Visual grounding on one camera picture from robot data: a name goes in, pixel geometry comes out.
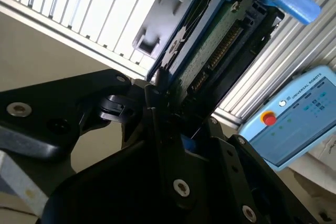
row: bolt head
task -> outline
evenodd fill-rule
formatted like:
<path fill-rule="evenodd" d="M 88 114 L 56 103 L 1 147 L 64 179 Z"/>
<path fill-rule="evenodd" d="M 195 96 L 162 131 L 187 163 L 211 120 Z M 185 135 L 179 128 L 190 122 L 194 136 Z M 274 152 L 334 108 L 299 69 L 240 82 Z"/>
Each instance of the bolt head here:
<path fill-rule="evenodd" d="M 239 6 L 240 3 L 238 1 L 236 1 L 232 6 L 231 6 L 231 12 L 236 12 L 237 10 L 239 10 Z"/>
<path fill-rule="evenodd" d="M 242 207 L 242 211 L 243 211 L 243 214 L 246 217 L 246 219 L 248 219 L 250 222 L 252 222 L 252 223 L 257 222 L 257 216 L 249 206 L 244 205 Z"/>
<path fill-rule="evenodd" d="M 188 197 L 190 194 L 190 188 L 188 184 L 182 179 L 176 179 L 173 183 L 174 190 L 182 197 Z"/>
<path fill-rule="evenodd" d="M 121 81 L 121 82 L 124 82 L 124 81 L 125 81 L 125 78 L 124 78 L 124 77 L 121 77 L 121 76 L 117 76 L 117 80 L 118 80 L 118 81 Z"/>
<path fill-rule="evenodd" d="M 25 118 L 32 112 L 31 107 L 23 102 L 13 102 L 7 106 L 6 110 L 10 115 L 18 118 Z"/>
<path fill-rule="evenodd" d="M 212 122 L 213 124 L 217 124 L 217 123 L 218 123 L 218 121 L 217 121 L 215 118 L 210 118 L 210 120 L 211 120 L 211 122 Z"/>
<path fill-rule="evenodd" d="M 245 140 L 242 139 L 241 137 L 238 137 L 238 140 L 239 140 L 239 142 L 240 142 L 241 144 L 245 144 Z"/>

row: corrugated metal wall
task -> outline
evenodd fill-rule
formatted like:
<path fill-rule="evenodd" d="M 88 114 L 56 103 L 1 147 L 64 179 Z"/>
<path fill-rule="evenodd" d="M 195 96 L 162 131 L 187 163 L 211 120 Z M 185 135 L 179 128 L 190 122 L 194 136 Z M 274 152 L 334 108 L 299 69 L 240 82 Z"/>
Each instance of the corrugated metal wall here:
<path fill-rule="evenodd" d="M 322 13 L 304 26 L 286 15 L 258 59 L 225 97 L 217 118 L 237 127 L 291 77 L 319 64 L 336 71 L 336 0 L 314 0 Z"/>
<path fill-rule="evenodd" d="M 142 76 L 154 62 L 134 51 L 132 42 L 155 0 L 16 1 L 115 52 L 123 58 L 121 64 Z"/>

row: universal robots logo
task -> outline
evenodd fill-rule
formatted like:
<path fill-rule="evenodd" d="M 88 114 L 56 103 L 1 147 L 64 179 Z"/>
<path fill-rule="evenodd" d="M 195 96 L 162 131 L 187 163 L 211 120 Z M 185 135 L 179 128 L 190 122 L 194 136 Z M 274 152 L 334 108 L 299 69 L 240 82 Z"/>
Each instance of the universal robots logo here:
<path fill-rule="evenodd" d="M 322 76 L 321 73 L 318 73 L 313 79 L 311 79 L 309 81 L 309 83 L 307 83 L 306 85 L 304 85 L 298 92 L 296 92 L 294 95 L 292 96 L 288 96 L 286 98 L 287 101 L 294 99 L 295 97 L 297 97 L 300 93 L 304 92 L 304 90 L 309 87 L 309 85 L 313 84 L 320 76 Z"/>

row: red button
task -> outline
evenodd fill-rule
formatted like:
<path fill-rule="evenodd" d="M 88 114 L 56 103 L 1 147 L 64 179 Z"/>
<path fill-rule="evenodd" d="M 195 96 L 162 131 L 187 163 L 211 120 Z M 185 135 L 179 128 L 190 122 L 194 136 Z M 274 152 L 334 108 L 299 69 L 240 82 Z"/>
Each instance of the red button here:
<path fill-rule="evenodd" d="M 274 116 L 273 113 L 264 115 L 262 117 L 262 120 L 267 126 L 271 126 L 277 122 L 277 118 Z"/>

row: green circuit board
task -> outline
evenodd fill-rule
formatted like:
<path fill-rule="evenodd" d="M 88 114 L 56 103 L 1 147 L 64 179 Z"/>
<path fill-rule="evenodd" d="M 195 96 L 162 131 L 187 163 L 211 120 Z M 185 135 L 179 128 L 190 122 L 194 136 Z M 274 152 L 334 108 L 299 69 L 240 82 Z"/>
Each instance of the green circuit board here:
<path fill-rule="evenodd" d="M 243 20 L 246 15 L 246 10 L 252 5 L 254 0 L 242 0 L 239 9 L 232 11 L 231 2 L 224 2 L 215 17 L 213 18 L 211 24 L 209 25 L 207 31 L 199 41 L 197 47 L 192 52 L 190 61 L 187 64 L 185 70 L 180 74 L 180 76 L 173 83 L 174 99 L 177 103 L 175 106 L 180 106 L 188 95 L 188 88 L 192 85 L 197 85 L 194 88 L 199 88 L 199 83 L 206 79 L 206 75 L 200 73 L 202 68 L 211 57 L 213 57 L 214 51 L 218 48 L 218 45 L 222 43 L 223 39 L 227 34 L 230 35 L 232 28 L 235 26 L 237 20 Z"/>

